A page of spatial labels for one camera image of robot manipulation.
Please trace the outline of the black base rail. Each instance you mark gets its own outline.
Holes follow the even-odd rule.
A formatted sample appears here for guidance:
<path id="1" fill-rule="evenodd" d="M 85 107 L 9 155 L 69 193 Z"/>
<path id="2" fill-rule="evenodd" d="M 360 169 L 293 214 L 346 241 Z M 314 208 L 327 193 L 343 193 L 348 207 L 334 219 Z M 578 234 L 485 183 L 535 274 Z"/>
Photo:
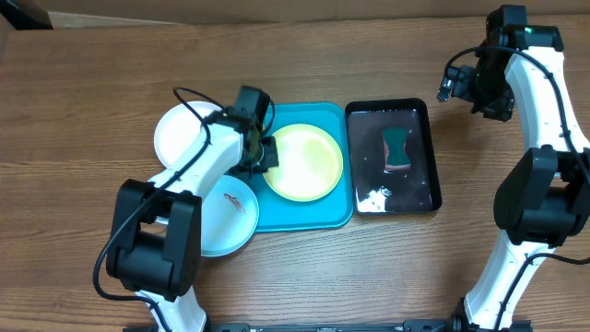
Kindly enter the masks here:
<path id="1" fill-rule="evenodd" d="M 480 328 L 459 325 L 459 319 L 448 320 L 410 319 L 403 323 L 384 325 L 353 324 L 353 325 L 278 325 L 249 326 L 245 323 L 211 324 L 206 322 L 205 332 L 459 332 L 480 331 Z"/>

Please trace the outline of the black rectangular tray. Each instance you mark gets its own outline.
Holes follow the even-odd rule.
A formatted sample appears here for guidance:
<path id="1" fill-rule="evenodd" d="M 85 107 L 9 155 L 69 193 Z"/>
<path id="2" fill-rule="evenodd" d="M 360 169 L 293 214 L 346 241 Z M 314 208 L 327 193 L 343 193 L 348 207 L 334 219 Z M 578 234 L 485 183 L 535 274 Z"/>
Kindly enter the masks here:
<path id="1" fill-rule="evenodd" d="M 417 98 L 353 101 L 345 108 L 355 209 L 361 215 L 431 212 L 442 205 L 427 105 Z M 407 130 L 408 169 L 384 171 L 386 127 Z"/>

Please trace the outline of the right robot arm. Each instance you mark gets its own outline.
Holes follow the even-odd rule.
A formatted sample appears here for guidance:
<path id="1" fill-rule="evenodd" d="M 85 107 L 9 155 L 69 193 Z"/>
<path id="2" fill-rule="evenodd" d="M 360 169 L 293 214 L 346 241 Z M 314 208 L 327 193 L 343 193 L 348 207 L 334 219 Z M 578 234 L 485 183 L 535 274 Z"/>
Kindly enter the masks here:
<path id="1" fill-rule="evenodd" d="M 438 100 L 470 101 L 476 113 L 507 121 L 518 112 L 524 156 L 501 183 L 493 216 L 500 230 L 478 282 L 458 305 L 449 331 L 528 331 L 513 312 L 555 250 L 589 218 L 589 141 L 572 110 L 564 46 L 554 26 L 490 24 L 471 48 L 474 67 L 444 68 Z"/>

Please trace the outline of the light blue plate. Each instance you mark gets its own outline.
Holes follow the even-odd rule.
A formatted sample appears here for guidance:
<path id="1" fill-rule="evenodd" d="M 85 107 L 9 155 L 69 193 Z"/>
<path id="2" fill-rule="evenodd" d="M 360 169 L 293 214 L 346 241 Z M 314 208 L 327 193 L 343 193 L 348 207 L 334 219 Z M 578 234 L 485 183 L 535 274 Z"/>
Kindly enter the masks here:
<path id="1" fill-rule="evenodd" d="M 259 219 L 253 190 L 238 178 L 223 175 L 202 206 L 201 256 L 230 255 L 249 242 Z"/>

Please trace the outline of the yellow-green plate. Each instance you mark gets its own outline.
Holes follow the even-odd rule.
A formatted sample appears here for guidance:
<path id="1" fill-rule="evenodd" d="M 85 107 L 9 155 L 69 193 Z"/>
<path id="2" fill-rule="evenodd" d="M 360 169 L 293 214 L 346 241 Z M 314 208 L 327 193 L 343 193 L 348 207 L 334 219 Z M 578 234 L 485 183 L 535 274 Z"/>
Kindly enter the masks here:
<path id="1" fill-rule="evenodd" d="M 343 155 L 324 129 L 290 124 L 272 137 L 277 143 L 278 166 L 263 176 L 276 194 L 295 202 L 311 202 L 336 188 L 344 171 Z"/>

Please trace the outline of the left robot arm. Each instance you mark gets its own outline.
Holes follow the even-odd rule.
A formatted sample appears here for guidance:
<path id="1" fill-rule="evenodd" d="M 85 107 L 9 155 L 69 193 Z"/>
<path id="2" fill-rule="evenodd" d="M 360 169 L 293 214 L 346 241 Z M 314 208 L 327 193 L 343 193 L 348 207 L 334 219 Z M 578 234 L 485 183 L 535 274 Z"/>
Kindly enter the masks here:
<path id="1" fill-rule="evenodd" d="M 193 289 L 201 257 L 202 204 L 232 169 L 256 172 L 275 150 L 267 134 L 273 121 L 258 111 L 218 107 L 183 127 L 190 139 L 173 141 L 181 154 L 147 182 L 127 180 L 117 194 L 109 241 L 100 268 L 144 302 L 163 331 L 203 331 L 207 315 Z"/>

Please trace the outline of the green and red sponge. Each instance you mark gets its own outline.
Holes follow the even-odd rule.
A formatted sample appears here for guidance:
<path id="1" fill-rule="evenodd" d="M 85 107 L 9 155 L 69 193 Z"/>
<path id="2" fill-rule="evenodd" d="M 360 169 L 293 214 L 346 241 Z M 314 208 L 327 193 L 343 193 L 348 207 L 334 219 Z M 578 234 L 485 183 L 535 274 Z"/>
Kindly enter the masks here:
<path id="1" fill-rule="evenodd" d="M 408 169 L 411 165 L 406 154 L 407 130 L 404 127 L 386 127 L 382 132 L 384 171 Z"/>

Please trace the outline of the white plate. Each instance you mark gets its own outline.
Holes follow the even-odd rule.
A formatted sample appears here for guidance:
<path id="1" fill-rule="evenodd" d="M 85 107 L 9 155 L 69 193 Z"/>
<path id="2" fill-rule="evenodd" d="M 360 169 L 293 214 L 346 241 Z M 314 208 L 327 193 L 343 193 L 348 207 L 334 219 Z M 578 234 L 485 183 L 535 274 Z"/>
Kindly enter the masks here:
<path id="1" fill-rule="evenodd" d="M 153 138 L 159 161 L 167 169 L 179 170 L 204 146 L 203 131 L 201 121 L 183 103 L 168 110 L 159 120 Z"/>

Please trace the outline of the teal plastic tray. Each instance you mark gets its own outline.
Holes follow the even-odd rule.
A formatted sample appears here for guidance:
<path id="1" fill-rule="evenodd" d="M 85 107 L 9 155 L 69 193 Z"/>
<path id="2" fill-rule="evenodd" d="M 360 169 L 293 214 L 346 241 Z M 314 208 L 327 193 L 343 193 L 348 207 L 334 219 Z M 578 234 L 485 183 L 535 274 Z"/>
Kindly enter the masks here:
<path id="1" fill-rule="evenodd" d="M 255 231 L 308 231 L 333 229 L 345 225 L 353 215 L 353 185 L 350 174 L 348 132 L 344 111 L 331 102 L 278 104 L 266 114 L 271 131 L 294 124 L 317 126 L 335 139 L 343 156 L 343 173 L 335 189 L 311 202 L 288 200 L 271 189 L 261 173 L 238 178 L 254 192 L 259 203 Z"/>

